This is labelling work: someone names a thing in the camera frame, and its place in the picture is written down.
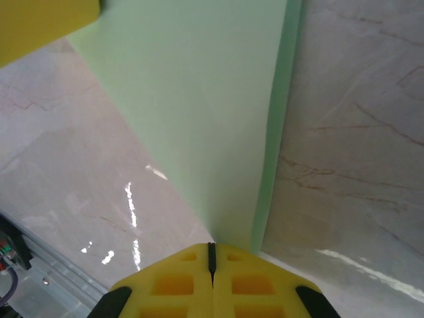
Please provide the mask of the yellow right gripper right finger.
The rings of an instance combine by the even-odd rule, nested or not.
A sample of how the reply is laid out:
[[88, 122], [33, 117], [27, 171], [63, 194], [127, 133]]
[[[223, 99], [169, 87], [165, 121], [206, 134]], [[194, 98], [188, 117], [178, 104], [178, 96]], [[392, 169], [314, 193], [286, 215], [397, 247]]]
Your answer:
[[214, 318], [341, 318], [313, 282], [227, 244], [211, 245]]

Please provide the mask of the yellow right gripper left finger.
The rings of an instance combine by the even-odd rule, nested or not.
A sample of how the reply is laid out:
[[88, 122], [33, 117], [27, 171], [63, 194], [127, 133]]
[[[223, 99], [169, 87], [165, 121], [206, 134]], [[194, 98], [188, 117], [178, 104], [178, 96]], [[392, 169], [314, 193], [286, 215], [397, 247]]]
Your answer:
[[214, 244], [173, 254], [115, 283], [87, 318], [213, 318]]

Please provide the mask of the light green paper sheet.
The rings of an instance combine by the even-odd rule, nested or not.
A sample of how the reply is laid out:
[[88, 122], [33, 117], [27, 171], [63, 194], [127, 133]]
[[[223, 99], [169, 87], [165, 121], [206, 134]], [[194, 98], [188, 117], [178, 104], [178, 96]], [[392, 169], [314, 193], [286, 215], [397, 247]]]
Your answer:
[[258, 252], [303, 0], [105, 0], [69, 41], [212, 238]]

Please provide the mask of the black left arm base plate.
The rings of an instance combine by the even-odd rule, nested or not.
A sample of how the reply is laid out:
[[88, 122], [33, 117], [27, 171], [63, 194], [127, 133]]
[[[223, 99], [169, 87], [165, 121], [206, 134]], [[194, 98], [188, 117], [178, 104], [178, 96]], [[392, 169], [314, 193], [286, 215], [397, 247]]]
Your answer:
[[22, 232], [0, 214], [0, 256], [23, 270], [31, 268], [32, 255]]

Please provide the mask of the aluminium mounting rail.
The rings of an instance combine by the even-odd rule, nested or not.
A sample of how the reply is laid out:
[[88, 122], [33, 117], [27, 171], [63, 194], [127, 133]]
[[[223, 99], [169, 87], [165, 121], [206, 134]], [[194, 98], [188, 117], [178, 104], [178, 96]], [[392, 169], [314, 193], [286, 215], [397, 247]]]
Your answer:
[[49, 244], [6, 216], [32, 259], [23, 270], [0, 256], [0, 318], [86, 318], [107, 288]]

